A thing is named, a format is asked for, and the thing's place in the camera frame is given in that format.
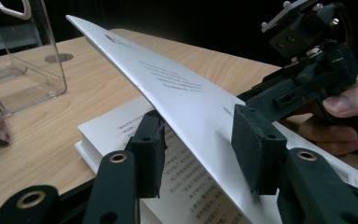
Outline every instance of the document holder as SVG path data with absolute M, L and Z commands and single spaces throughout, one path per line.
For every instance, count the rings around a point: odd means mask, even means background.
M 0 1 L 0 50 L 3 115 L 66 92 L 63 56 L 57 51 L 43 0 Z

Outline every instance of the wooden table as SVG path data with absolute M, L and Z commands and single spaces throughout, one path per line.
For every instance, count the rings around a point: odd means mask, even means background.
M 150 35 L 113 32 L 184 64 L 234 95 L 279 69 Z M 84 37 L 57 46 L 59 53 L 74 55 L 62 63 L 68 91 L 6 119 L 12 143 L 0 147 L 0 206 L 33 185 L 51 185 L 61 194 L 92 179 L 95 174 L 74 147 L 81 139 L 77 126 L 140 95 Z M 344 160 L 358 169 L 358 157 Z

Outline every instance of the book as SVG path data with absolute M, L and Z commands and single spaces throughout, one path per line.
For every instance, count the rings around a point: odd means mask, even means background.
M 102 157 L 113 150 L 123 150 L 143 115 L 152 109 L 140 96 L 78 126 L 82 140 L 75 147 L 95 174 Z M 160 198 L 140 200 L 141 222 L 250 223 L 169 125 L 165 127 L 165 138 Z
M 244 105 L 243 101 L 178 62 L 91 22 L 72 16 L 67 18 L 91 45 L 138 89 L 146 101 L 156 108 L 177 138 L 191 152 L 190 155 L 196 159 L 197 164 L 200 164 L 201 169 L 208 174 L 222 194 L 226 195 L 229 201 L 227 204 L 233 204 L 250 222 L 281 223 L 276 206 L 277 195 L 256 196 L 251 193 L 230 144 L 234 105 Z M 288 139 L 287 148 L 303 147 L 321 154 L 342 179 L 358 188 L 357 170 L 281 124 L 274 122 L 273 125 Z M 183 190 L 185 186 L 180 185 L 177 188 Z M 147 204 L 152 212 L 169 210 L 169 206 L 185 209 L 176 206 L 178 201 L 170 201 L 169 204 L 153 202 L 160 205 L 156 205 L 156 208 L 152 203 Z M 175 209 L 165 216 L 174 217 L 177 212 Z

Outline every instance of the human hand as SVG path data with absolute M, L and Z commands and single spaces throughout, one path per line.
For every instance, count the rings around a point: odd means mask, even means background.
M 323 101 L 324 108 L 337 118 L 358 116 L 358 78 L 357 83 L 338 96 Z M 300 135 L 313 141 L 318 147 L 332 155 L 343 155 L 358 149 L 358 132 L 350 126 L 327 125 L 314 105 L 300 109 L 300 113 L 311 112 L 313 116 L 303 122 L 298 129 Z

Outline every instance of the clear plastic container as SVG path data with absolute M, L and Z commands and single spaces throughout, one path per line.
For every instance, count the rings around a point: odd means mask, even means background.
M 0 112 L 9 116 L 66 92 L 43 0 L 0 2 Z

